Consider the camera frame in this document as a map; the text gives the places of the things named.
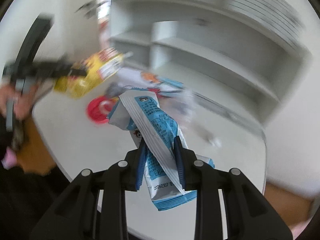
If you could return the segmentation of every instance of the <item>cartoon face logo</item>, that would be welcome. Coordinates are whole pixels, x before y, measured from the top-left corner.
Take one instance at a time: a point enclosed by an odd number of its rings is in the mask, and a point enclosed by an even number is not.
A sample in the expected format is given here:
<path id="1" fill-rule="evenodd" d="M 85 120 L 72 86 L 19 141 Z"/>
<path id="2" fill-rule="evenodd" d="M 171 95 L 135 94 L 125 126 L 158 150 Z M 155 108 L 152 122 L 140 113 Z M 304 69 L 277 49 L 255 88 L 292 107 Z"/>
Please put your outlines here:
<path id="1" fill-rule="evenodd" d="M 140 133 L 139 130 L 134 131 L 133 133 L 137 138 L 142 138 L 142 134 Z"/>
<path id="2" fill-rule="evenodd" d="M 140 100 L 141 102 L 146 102 L 146 101 L 148 101 L 148 99 L 149 99 L 149 98 L 139 98 L 139 100 Z"/>
<path id="3" fill-rule="evenodd" d="M 146 80 L 149 81 L 151 84 L 159 84 L 160 80 L 158 80 L 156 75 L 153 75 L 151 73 L 148 72 L 142 72 L 141 73 L 141 77 Z"/>

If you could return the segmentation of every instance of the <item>white table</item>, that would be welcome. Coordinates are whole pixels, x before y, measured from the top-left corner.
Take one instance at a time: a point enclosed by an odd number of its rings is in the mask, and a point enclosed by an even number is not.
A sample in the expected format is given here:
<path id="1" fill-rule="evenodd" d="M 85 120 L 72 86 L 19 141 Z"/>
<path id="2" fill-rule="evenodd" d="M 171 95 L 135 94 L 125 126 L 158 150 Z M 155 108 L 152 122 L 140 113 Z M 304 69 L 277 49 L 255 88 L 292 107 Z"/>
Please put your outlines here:
<path id="1" fill-rule="evenodd" d="M 103 94 L 116 78 L 112 77 L 79 100 L 51 92 L 34 108 L 33 118 L 39 132 L 69 180 L 85 168 L 93 172 L 108 169 L 136 148 L 128 131 L 108 124 L 95 125 L 85 114 L 87 104 Z M 193 125 L 216 135 L 222 147 L 213 147 L 196 130 L 189 130 L 184 135 L 190 149 L 212 158 L 219 170 L 239 168 L 263 192 L 266 148 L 262 138 L 202 107 L 197 108 Z M 150 200 L 144 180 L 138 192 L 126 192 L 126 212 L 128 230 L 145 239 L 194 237 L 196 200 L 159 212 Z"/>

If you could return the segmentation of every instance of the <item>snack bag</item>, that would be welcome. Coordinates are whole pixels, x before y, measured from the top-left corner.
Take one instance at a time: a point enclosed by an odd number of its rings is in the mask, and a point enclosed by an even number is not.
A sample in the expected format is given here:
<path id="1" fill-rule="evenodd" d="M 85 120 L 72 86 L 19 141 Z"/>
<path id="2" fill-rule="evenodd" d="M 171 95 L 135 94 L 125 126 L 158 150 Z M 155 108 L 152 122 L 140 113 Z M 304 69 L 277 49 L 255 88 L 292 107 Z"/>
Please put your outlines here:
<path id="1" fill-rule="evenodd" d="M 101 50 L 82 64 L 75 64 L 75 68 L 86 68 L 86 77 L 61 77 L 56 81 L 54 90 L 67 93 L 72 98 L 80 98 L 114 75 L 121 67 L 123 58 L 124 55 L 113 48 Z"/>
<path id="2" fill-rule="evenodd" d="M 135 88 L 119 98 L 108 115 L 109 124 L 129 130 L 137 147 L 144 138 L 147 144 L 144 176 L 154 205 L 162 211 L 194 199 L 196 191 L 186 192 L 180 184 L 172 151 L 176 136 L 188 148 L 177 122 L 159 108 L 154 92 Z M 197 158 L 214 166 L 209 158 Z"/>

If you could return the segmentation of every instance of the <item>white candy wrapper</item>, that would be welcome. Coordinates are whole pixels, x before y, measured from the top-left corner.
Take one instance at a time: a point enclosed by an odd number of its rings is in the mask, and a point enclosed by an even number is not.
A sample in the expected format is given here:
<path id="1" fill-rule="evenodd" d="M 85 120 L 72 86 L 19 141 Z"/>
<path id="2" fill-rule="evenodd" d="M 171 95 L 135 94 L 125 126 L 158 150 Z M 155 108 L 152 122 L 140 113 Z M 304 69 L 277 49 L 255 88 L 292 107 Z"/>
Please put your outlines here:
<path id="1" fill-rule="evenodd" d="M 139 147 L 142 139 L 140 131 L 130 131 L 130 134 L 135 145 Z M 197 154 L 196 157 L 198 160 L 202 160 L 214 168 L 212 159 Z M 146 179 L 151 201 L 159 211 L 182 205 L 193 200 L 197 196 L 196 190 L 186 191 L 186 194 L 182 195 L 165 174 L 157 159 L 149 149 L 147 149 L 146 154 L 144 177 Z"/>
<path id="2" fill-rule="evenodd" d="M 173 140 L 180 136 L 182 146 L 188 148 L 177 122 L 159 108 L 154 92 L 131 89 L 109 113 L 109 124 L 129 130 L 137 147 L 143 137 L 147 149 L 144 175 L 152 202 L 158 210 L 166 210 L 196 197 L 196 191 L 182 188 L 173 155 Z M 210 158 L 197 156 L 213 166 Z"/>
<path id="3" fill-rule="evenodd" d="M 122 130 L 134 130 L 137 127 L 171 182 L 182 194 L 185 194 L 180 184 L 172 151 L 173 139 L 177 135 L 180 136 L 183 147 L 186 147 L 178 124 L 159 108 L 154 92 L 145 89 L 131 89 L 124 92 L 119 98 L 119 103 L 108 116 L 109 124 Z"/>

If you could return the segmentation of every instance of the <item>shelf compartment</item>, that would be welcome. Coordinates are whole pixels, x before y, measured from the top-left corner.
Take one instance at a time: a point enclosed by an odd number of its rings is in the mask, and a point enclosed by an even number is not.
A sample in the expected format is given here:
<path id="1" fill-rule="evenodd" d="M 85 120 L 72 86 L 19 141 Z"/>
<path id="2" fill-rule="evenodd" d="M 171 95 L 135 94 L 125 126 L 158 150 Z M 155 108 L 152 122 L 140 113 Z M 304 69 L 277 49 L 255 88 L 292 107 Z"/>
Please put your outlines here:
<path id="1" fill-rule="evenodd" d="M 153 69 L 152 72 L 184 83 L 186 87 L 231 109 L 235 113 L 252 121 L 259 121 L 256 102 L 216 79 L 172 61 Z"/>
<path id="2" fill-rule="evenodd" d="M 125 67 L 131 67 L 139 70 L 148 71 L 148 67 L 146 65 L 143 65 L 142 63 L 139 63 L 137 61 L 129 59 L 124 60 L 124 66 Z"/>
<path id="3" fill-rule="evenodd" d="M 128 31 L 111 37 L 113 41 L 126 42 L 131 44 L 137 44 L 140 46 L 148 47 L 151 45 L 150 34 L 138 32 L 138 31 Z"/>
<path id="4" fill-rule="evenodd" d="M 133 55 L 128 59 L 129 62 L 134 62 L 141 66 L 149 66 L 150 47 L 114 40 L 113 46 L 122 53 L 132 52 Z"/>
<path id="5" fill-rule="evenodd" d="M 281 46 L 287 53 L 292 56 L 299 54 L 301 57 L 305 54 L 305 49 L 299 44 L 292 45 L 291 42 L 288 43 L 287 39 L 284 38 L 282 33 L 274 32 L 270 30 L 267 26 L 263 25 L 262 22 L 257 18 L 248 17 L 243 13 L 235 11 L 234 8 L 220 7 L 221 4 L 227 3 L 226 0 L 114 0 L 114 1 L 126 1 L 129 3 L 133 2 L 160 2 L 160 3 L 171 3 L 171 4 L 180 4 L 188 7 L 199 8 L 206 10 L 208 14 L 218 13 L 229 18 L 235 19 L 238 22 L 241 22 L 250 28 L 258 31 L 270 38 L 273 42 Z"/>
<path id="6" fill-rule="evenodd" d="M 168 46 L 171 48 L 183 50 L 185 52 L 197 55 L 199 57 L 205 58 L 212 61 L 224 68 L 230 70 L 231 72 L 237 74 L 243 81 L 245 81 L 250 86 L 256 88 L 264 95 L 271 97 L 278 101 L 277 95 L 272 90 L 271 85 L 263 77 L 247 70 L 244 66 L 238 62 L 232 60 L 231 58 L 216 52 L 212 49 L 203 47 L 198 44 L 194 44 L 189 41 L 177 37 L 165 38 L 159 41 L 155 41 L 156 44 Z"/>

